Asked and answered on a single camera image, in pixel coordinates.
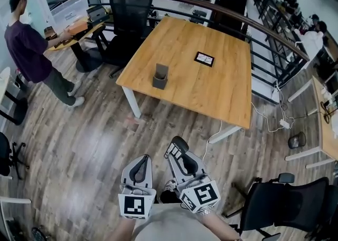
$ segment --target wooden handrail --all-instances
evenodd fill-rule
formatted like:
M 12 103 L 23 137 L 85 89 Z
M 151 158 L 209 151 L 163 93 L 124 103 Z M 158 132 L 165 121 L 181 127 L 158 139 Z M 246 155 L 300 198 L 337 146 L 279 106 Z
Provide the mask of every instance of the wooden handrail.
M 52 2 L 49 2 L 48 4 L 54 4 L 54 3 L 59 3 L 59 2 L 64 2 L 67 0 L 55 0 Z M 196 5 L 202 8 L 206 8 L 212 11 L 216 11 L 216 12 L 220 12 L 223 13 L 229 17 L 235 18 L 238 21 L 241 22 L 245 22 L 248 25 L 258 29 L 259 31 L 261 31 L 262 33 L 271 36 L 272 38 L 274 38 L 275 40 L 277 40 L 279 43 L 283 44 L 284 46 L 286 46 L 287 48 L 289 48 L 291 51 L 293 51 L 294 53 L 296 53 L 299 57 L 301 57 L 303 60 L 305 61 L 309 61 L 309 57 L 299 48 L 297 48 L 294 44 L 290 43 L 289 41 L 285 40 L 284 38 L 282 38 L 280 35 L 278 35 L 277 33 L 275 33 L 274 31 L 264 27 L 262 24 L 257 23 L 256 21 L 247 18 L 237 12 L 234 12 L 230 9 L 224 8 L 220 5 L 217 4 L 212 4 L 210 2 L 206 2 L 206 1 L 202 1 L 202 0 L 171 0 L 171 1 L 177 1 L 177 2 L 183 2 L 183 3 L 188 3 L 188 4 L 192 4 L 192 5 Z

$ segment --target white sneaker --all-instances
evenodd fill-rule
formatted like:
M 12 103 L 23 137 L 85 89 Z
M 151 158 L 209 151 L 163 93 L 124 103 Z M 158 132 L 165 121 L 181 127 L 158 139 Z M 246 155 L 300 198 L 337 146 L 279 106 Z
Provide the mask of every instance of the white sneaker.
M 83 102 L 85 102 L 85 98 L 83 96 L 81 96 L 81 97 L 78 97 L 75 100 L 75 103 L 73 105 L 68 106 L 68 107 L 69 108 L 75 108 L 75 107 L 81 106 L 83 104 Z
M 73 91 L 70 91 L 68 93 L 68 96 L 73 96 L 74 94 L 76 94 L 77 90 L 81 87 L 82 85 L 82 81 L 78 80 L 77 82 L 74 83 L 74 88 Z

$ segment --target person's arm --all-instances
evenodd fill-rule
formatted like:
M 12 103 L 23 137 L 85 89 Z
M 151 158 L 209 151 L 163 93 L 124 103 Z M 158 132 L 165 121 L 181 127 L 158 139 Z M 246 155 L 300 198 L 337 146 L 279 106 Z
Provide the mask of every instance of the person's arm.
M 238 232 L 236 232 L 227 223 L 221 220 L 215 212 L 211 212 L 201 217 L 202 224 L 211 230 L 221 241 L 240 240 Z
M 20 32 L 20 40 L 23 45 L 40 55 L 42 55 L 48 48 L 51 48 L 64 40 L 68 40 L 69 38 L 71 38 L 70 33 L 68 31 L 64 31 L 61 33 L 60 37 L 47 41 L 30 25 L 26 25 Z
M 53 46 L 57 45 L 58 43 L 62 42 L 62 41 L 66 41 L 68 39 L 71 39 L 72 35 L 68 32 L 68 31 L 63 31 L 63 33 L 60 34 L 59 37 L 49 40 L 48 41 L 48 46 L 47 49 L 52 48 Z
M 122 218 L 117 228 L 106 241 L 131 241 L 136 219 Z

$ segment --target storage box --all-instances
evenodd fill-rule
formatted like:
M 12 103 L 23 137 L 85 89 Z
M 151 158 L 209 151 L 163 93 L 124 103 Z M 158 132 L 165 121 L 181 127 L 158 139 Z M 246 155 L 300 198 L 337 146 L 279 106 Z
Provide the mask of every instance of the storage box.
M 68 0 L 51 11 L 55 32 L 60 34 L 76 20 L 87 17 L 88 0 Z
M 67 30 L 71 35 L 76 35 L 79 32 L 85 31 L 86 29 L 88 29 L 88 25 L 87 22 L 83 20 L 77 20 L 67 27 Z

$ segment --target desk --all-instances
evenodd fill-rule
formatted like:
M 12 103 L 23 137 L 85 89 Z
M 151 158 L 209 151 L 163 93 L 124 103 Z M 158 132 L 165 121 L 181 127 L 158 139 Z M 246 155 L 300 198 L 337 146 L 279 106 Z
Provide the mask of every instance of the desk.
M 7 198 L 7 197 L 0 197 L 0 232 L 4 235 L 4 237 L 8 241 L 13 241 L 14 238 L 11 234 L 11 231 L 7 225 L 3 203 L 21 203 L 21 204 L 30 204 L 30 199 L 16 199 L 16 198 Z
M 4 99 L 4 96 L 7 96 L 11 101 L 16 103 L 16 106 L 14 109 L 13 117 L 7 115 L 2 110 L 0 110 L 0 115 L 11 121 L 12 123 L 20 125 L 26 116 L 28 103 L 26 98 L 18 100 L 7 91 L 8 82 L 10 81 L 10 75 L 11 69 L 9 67 L 6 67 L 0 73 L 0 103 Z
M 198 51 L 215 58 L 212 68 L 194 61 Z M 164 90 L 152 86 L 157 63 L 169 67 Z M 250 126 L 250 46 L 202 25 L 164 17 L 116 84 L 122 86 L 137 118 L 141 112 L 133 90 L 231 124 L 210 143 Z
M 294 159 L 299 159 L 301 157 L 315 154 L 318 152 L 324 152 L 331 158 L 314 164 L 306 165 L 307 169 L 320 165 L 325 165 L 335 160 L 338 160 L 338 138 L 334 137 L 334 132 L 332 130 L 331 123 L 330 124 L 326 123 L 323 114 L 320 113 L 321 110 L 320 103 L 325 102 L 324 97 L 321 93 L 323 85 L 315 77 L 312 77 L 312 79 L 309 80 L 305 85 L 303 85 L 301 89 L 296 91 L 294 95 L 290 96 L 288 98 L 288 101 L 291 102 L 292 100 L 294 100 L 297 96 L 299 96 L 310 86 L 312 86 L 315 95 L 316 108 L 311 110 L 311 112 L 309 112 L 308 115 L 315 112 L 317 112 L 318 114 L 319 146 L 312 148 L 308 151 L 287 156 L 285 157 L 285 160 L 290 161 Z
M 78 61 L 76 63 L 76 69 L 79 72 L 86 73 L 91 72 L 95 69 L 97 69 L 102 64 L 102 57 L 100 52 L 97 49 L 88 49 L 86 52 L 84 52 L 81 49 L 81 46 L 79 44 L 80 41 L 82 41 L 84 38 L 92 34 L 94 31 L 96 31 L 98 28 L 100 28 L 104 22 L 101 22 L 94 26 L 89 32 L 87 32 L 79 41 L 72 39 L 67 44 L 61 44 L 57 48 L 52 47 L 49 50 L 62 50 L 68 47 L 71 47 L 73 50 L 75 56 L 78 58 Z

